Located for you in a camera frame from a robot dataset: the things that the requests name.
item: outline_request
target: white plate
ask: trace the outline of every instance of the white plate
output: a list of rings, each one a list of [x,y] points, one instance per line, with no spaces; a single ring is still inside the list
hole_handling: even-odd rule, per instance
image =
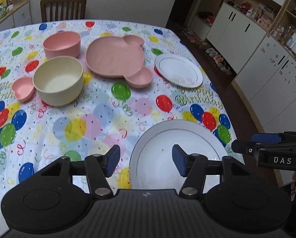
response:
[[[199,153],[209,160],[221,160],[226,151],[221,142],[199,124],[172,120],[158,123],[141,136],[134,147],[129,175],[132,189],[181,189],[181,177],[172,161],[172,147],[179,144],[187,153]],[[207,176],[206,193],[220,183],[219,176]]]
[[[158,55],[155,65],[159,73],[173,84],[189,88],[202,84],[202,72],[184,57],[172,54]]]

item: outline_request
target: pink bowl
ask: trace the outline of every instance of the pink bowl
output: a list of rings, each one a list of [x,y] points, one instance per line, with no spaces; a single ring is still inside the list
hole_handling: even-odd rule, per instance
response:
[[[81,50],[81,36],[74,31],[57,32],[43,42],[43,48],[48,59],[61,55],[78,57]]]

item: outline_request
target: cream bowl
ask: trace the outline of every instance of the cream bowl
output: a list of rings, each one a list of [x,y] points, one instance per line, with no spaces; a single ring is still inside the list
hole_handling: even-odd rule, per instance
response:
[[[74,101],[83,88],[83,66],[71,56],[54,57],[36,70],[33,84],[40,98],[50,106]]]

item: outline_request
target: chair backrest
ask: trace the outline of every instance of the chair backrest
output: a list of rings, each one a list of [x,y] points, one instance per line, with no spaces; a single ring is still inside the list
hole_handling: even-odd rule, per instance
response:
[[[50,7],[49,21],[57,20],[77,20],[80,12],[80,19],[85,19],[86,0],[41,0],[41,17],[42,22],[47,22],[47,7]],[[55,14],[53,14],[53,6],[55,5]]]

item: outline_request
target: birthday tablecloth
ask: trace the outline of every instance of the birthday tablecloth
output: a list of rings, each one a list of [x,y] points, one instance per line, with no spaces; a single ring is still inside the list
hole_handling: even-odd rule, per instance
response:
[[[70,105],[51,107],[37,93],[20,104],[11,86],[22,76],[31,76],[46,61],[43,41],[58,31],[79,32],[85,66],[87,46],[103,36],[138,35],[144,64],[153,72],[153,82],[145,89],[133,89],[120,79],[103,79],[83,73],[83,90]],[[60,156],[72,161],[105,154],[118,144],[121,159],[111,178],[113,191],[130,188],[129,160],[140,136],[161,121],[185,119],[211,131],[228,155],[242,160],[231,150],[236,138],[224,106],[203,73],[203,84],[186,89],[162,78],[154,62],[156,56],[171,53],[200,66],[180,39],[169,29],[149,25],[102,20],[73,20],[42,23],[0,32],[0,203],[4,194]],[[76,176],[74,184],[88,190],[86,177]]]

